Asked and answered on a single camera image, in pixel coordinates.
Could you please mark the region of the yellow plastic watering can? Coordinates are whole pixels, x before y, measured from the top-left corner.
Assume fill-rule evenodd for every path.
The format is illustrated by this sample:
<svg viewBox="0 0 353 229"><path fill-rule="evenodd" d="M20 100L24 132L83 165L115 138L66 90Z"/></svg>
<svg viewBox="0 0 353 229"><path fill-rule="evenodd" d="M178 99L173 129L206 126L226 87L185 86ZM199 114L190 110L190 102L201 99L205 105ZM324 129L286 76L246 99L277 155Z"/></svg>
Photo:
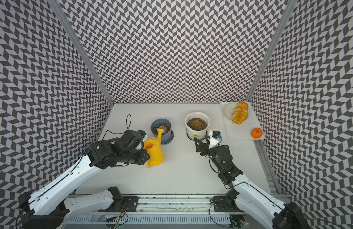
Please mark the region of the yellow plastic watering can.
<svg viewBox="0 0 353 229"><path fill-rule="evenodd" d="M161 137L164 133L164 129L157 129L157 137L149 138L145 141L144 149L150 155L150 159L145 162L145 166L148 168L158 166L163 163L165 156L161 147Z"/></svg>

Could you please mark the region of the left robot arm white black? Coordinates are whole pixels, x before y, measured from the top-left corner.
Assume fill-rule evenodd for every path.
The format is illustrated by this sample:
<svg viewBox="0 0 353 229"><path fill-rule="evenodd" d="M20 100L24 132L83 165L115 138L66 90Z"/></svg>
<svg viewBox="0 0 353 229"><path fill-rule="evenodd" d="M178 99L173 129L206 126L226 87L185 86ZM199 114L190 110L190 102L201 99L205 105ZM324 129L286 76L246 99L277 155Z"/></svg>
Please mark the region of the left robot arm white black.
<svg viewBox="0 0 353 229"><path fill-rule="evenodd" d="M80 159L55 180L38 191L22 193L15 227L56 229L72 217L93 211L120 211L124 197L119 188L71 198L69 195L88 179L106 168L143 166L150 155L144 148L147 134L127 130L121 137L96 141L85 148Z"/></svg>

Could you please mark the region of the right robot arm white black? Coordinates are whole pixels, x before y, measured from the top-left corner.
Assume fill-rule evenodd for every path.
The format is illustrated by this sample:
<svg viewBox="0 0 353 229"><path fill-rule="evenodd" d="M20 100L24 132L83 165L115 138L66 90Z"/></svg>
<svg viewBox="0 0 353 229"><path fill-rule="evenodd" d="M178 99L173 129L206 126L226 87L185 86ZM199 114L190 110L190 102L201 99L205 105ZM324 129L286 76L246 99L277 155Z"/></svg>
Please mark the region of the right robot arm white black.
<svg viewBox="0 0 353 229"><path fill-rule="evenodd" d="M308 229L310 226L297 204L285 203L255 185L233 163L229 146L221 137L210 137L206 143L194 138L196 152L208 157L217 167L217 175L232 194L237 209L252 216L266 229Z"/></svg>

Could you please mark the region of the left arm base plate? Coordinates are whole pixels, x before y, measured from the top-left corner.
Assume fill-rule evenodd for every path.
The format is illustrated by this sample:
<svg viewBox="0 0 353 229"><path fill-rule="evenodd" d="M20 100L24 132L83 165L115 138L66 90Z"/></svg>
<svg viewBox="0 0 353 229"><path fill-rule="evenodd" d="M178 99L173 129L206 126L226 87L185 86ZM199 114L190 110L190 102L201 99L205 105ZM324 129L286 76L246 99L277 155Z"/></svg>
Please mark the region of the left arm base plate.
<svg viewBox="0 0 353 229"><path fill-rule="evenodd" d="M107 208L112 212L136 212L139 196L125 196L123 198L114 199L113 203Z"/></svg>

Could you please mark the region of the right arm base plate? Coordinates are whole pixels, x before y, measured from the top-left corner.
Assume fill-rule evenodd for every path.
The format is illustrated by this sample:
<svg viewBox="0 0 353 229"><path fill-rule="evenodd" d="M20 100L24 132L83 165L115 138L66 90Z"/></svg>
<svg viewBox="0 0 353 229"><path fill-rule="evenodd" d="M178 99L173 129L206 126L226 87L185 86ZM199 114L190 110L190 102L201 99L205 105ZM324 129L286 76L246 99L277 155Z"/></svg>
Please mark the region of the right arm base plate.
<svg viewBox="0 0 353 229"><path fill-rule="evenodd" d="M210 202L215 212L242 212L230 197L214 196Z"/></svg>

